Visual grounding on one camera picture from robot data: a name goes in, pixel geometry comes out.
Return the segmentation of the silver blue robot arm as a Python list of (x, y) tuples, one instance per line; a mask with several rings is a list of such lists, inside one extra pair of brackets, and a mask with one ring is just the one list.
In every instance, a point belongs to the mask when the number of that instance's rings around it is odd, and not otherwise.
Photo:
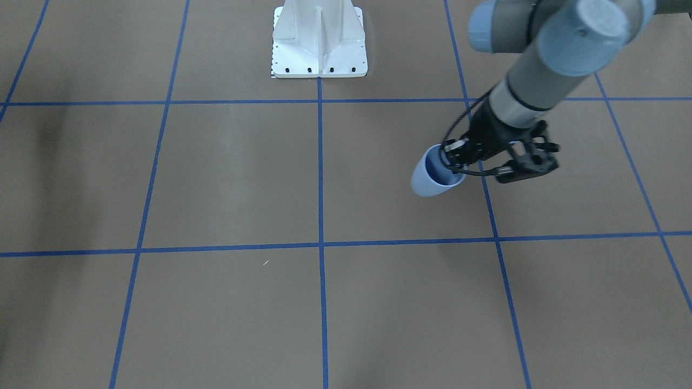
[(642, 32), (655, 1), (485, 1), (469, 18), (479, 52), (516, 53), (507, 74), (465, 111), (468, 130), (443, 137), (436, 161), (509, 184), (558, 167), (546, 114)]

